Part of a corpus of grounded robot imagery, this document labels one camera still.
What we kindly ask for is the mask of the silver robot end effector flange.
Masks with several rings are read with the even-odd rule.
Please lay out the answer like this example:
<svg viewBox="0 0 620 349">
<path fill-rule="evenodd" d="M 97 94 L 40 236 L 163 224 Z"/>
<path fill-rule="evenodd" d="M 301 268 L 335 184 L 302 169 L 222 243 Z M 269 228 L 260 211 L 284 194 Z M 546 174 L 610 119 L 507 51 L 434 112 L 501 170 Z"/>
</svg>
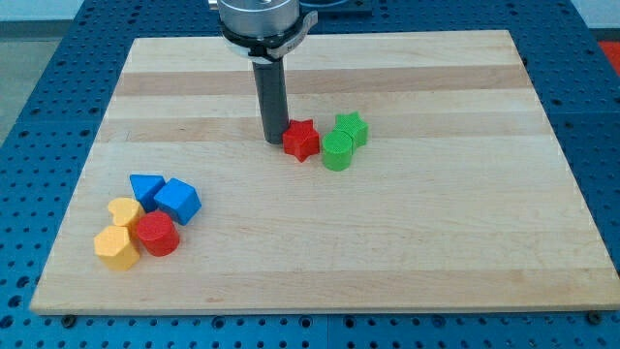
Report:
<svg viewBox="0 0 620 349">
<path fill-rule="evenodd" d="M 227 46 L 256 64 L 272 64 L 295 50 L 319 21 L 298 0 L 217 0 Z"/>
</svg>

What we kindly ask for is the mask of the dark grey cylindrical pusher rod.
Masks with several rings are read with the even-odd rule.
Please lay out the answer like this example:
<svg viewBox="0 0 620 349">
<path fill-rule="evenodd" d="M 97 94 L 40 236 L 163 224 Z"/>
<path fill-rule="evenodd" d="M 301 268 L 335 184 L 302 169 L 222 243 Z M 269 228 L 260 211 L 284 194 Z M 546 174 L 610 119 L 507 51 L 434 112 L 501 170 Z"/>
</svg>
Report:
<svg viewBox="0 0 620 349">
<path fill-rule="evenodd" d="M 253 73 L 264 138 L 270 144 L 281 144 L 290 124 L 283 60 L 254 63 Z"/>
</svg>

